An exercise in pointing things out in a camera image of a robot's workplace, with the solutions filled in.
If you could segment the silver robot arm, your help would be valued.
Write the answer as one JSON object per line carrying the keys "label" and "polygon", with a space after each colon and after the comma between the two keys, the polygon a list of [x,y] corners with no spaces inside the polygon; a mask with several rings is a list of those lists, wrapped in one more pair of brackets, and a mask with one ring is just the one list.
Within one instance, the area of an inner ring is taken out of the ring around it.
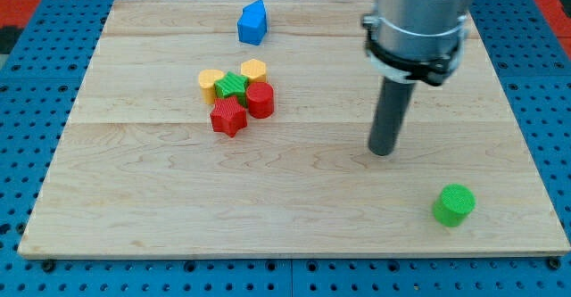
{"label": "silver robot arm", "polygon": [[438,87],[459,67],[472,0],[376,0],[362,16],[365,52],[392,81]]}

